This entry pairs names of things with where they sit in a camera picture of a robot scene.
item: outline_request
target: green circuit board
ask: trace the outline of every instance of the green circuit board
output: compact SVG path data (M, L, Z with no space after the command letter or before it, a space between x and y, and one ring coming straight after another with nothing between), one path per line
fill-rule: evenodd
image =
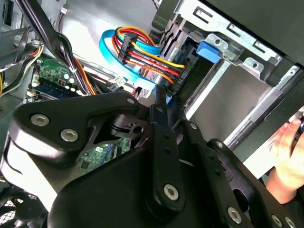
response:
M58 86L65 87L67 83L77 85L73 73L66 67L60 65L56 61L46 57L40 57L36 61L35 74L33 80L44 78L50 82L56 83Z
M120 148L122 153L130 150L131 140L127 138L121 138L115 144L105 144L98 146L85 152L79 161L80 171L82 174L86 174L100 165L110 161L115 152Z

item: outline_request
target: human hand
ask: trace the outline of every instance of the human hand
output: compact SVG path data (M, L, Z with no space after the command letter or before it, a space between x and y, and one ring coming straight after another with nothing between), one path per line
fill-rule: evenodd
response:
M301 125L299 119L285 123L279 130L271 149L275 169L269 175L266 188L280 202L291 201L296 190L304 184L304 134L293 149L292 144Z

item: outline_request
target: motherboard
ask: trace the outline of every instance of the motherboard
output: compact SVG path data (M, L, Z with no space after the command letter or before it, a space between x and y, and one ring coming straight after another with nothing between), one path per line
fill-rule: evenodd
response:
M77 82L69 69L48 57L37 60L24 103L44 102L80 96ZM77 162L84 175L129 151L131 140L121 138L115 144L104 144L83 153Z

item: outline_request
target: fan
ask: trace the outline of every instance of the fan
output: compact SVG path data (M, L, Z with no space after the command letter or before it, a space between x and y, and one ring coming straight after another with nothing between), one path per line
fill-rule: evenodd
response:
M13 218L3 221L0 228L46 228L48 213L41 201L16 186L0 193L0 217L8 213Z

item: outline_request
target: cable tie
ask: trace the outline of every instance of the cable tie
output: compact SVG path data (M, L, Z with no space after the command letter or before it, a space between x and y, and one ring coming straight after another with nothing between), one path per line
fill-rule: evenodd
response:
M77 71L77 68L73 69L72 67L70 67L69 69L72 73L75 73Z

